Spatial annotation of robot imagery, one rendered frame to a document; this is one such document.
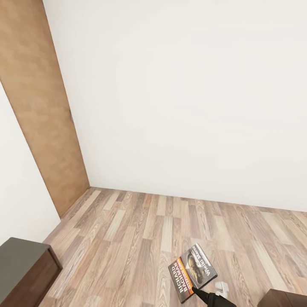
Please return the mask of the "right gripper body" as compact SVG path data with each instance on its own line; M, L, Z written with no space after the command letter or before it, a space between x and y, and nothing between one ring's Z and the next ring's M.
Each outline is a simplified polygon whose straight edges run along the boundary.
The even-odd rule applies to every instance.
M221 295L216 295L215 293L209 293L209 300L207 307L236 307L236 305Z

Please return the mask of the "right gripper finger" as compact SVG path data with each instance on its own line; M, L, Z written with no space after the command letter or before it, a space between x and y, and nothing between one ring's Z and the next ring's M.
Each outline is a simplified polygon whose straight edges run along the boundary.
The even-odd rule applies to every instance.
M201 298L206 304L208 304L208 300L209 300L209 294L207 294L206 292L202 291L202 290L198 290L195 287L192 287L192 290L196 293L196 295Z

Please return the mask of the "hardback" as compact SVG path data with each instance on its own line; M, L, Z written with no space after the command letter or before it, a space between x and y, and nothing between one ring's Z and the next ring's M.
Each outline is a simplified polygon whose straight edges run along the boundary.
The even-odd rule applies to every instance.
M168 268L181 304L196 294L192 287L201 290L218 276L199 243L186 251Z

